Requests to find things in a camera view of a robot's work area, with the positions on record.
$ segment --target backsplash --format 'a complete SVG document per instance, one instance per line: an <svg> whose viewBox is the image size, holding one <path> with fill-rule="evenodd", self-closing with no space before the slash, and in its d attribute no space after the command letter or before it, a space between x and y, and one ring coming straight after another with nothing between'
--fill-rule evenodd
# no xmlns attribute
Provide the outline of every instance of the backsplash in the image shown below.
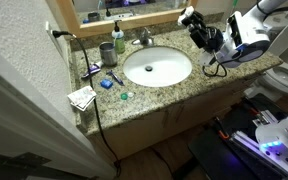
<svg viewBox="0 0 288 180"><path fill-rule="evenodd" d="M204 17L204 22L206 24L219 22L221 21L223 14L224 13L207 15ZM149 29L149 31L151 31L151 35L158 35L162 33L167 33L171 31L177 31L177 30L183 29L183 27L180 27L177 25L176 21L147 26L147 28ZM124 39L125 41L128 41L131 39L137 39L139 37L140 32L143 31L143 28L141 27L141 28L128 29L128 30L123 30L123 31L125 34ZM81 40L85 48L88 49L88 48L98 47L102 42L111 42L112 36L111 36L111 33L107 33L107 34L82 38ZM81 50L76 41L71 41L71 50L72 51Z"/></svg>

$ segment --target white textured wall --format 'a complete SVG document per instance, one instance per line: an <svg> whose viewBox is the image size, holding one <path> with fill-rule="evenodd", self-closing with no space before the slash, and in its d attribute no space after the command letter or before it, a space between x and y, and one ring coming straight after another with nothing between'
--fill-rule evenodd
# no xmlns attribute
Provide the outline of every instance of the white textured wall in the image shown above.
<svg viewBox="0 0 288 180"><path fill-rule="evenodd" d="M97 9L97 5L98 0L74 0L74 7L77 12L94 11Z"/></svg>
<svg viewBox="0 0 288 180"><path fill-rule="evenodd" d="M45 21L58 25L45 0L0 0L0 53L53 106L74 122L66 42L61 57L45 31Z"/></svg>

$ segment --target cup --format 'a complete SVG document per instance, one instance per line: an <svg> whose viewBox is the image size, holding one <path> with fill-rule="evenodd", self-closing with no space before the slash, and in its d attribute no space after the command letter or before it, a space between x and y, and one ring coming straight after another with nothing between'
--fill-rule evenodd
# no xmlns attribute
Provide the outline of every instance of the cup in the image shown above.
<svg viewBox="0 0 288 180"><path fill-rule="evenodd" d="M100 54L104 65L116 66L117 65L117 54L114 48L114 44L110 42L103 42L100 44Z"/></svg>
<svg viewBox="0 0 288 180"><path fill-rule="evenodd" d="M88 13L87 17L88 17L88 20L90 22L95 22L95 21L100 20L100 14L98 12L95 12L95 11Z"/></svg>

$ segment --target small bottle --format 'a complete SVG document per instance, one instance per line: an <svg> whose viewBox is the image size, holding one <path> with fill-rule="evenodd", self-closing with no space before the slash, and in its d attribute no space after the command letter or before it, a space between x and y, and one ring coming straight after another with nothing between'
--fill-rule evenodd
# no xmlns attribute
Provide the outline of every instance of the small bottle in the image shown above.
<svg viewBox="0 0 288 180"><path fill-rule="evenodd" d="M125 44L124 44L124 32L120 30L117 23L121 20L116 20L114 30L112 31L112 37L114 38L115 51L118 54L122 54L125 52Z"/></svg>
<svg viewBox="0 0 288 180"><path fill-rule="evenodd" d="M180 5L180 8L186 8L187 7L187 0L183 0L182 4Z"/></svg>

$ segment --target bathroom vanity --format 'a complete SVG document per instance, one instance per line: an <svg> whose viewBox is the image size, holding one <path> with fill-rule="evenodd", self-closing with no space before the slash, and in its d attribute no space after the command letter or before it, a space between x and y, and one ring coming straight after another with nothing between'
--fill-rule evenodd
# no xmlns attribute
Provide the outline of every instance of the bathroom vanity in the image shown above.
<svg viewBox="0 0 288 180"><path fill-rule="evenodd" d="M153 33L155 46L174 48L191 60L192 72L180 83L153 88L131 82L123 73L123 64L131 54L143 48L141 45L132 45L132 38L136 36L131 35L125 42L126 51L119 55L118 65L114 68L104 67L93 77L101 124L107 141L120 159L204 123L212 117L223 116L233 104L240 101L243 91L257 77L265 70L282 63L278 57L267 52L257 60L228 69L225 78L206 77L197 61L202 50L190 39L187 30L170 30L170 27L175 27L174 24L175 22L171 22L148 28ZM223 23L211 25L225 28ZM92 62L99 60L97 43L103 41L111 41L111 38L103 35L84 40ZM70 67L72 87L75 91L89 84L79 78L79 75L86 71L83 53L74 44L72 49ZM214 72L215 68L214 64L208 71ZM100 87L101 80L110 78L106 75L106 71L110 69L124 81L125 86L114 83L109 90ZM133 92L135 95L122 100L120 95L125 92ZM114 162L114 157L99 134L93 105L85 112L76 110L76 120L77 127L95 144L97 151L107 160Z"/></svg>

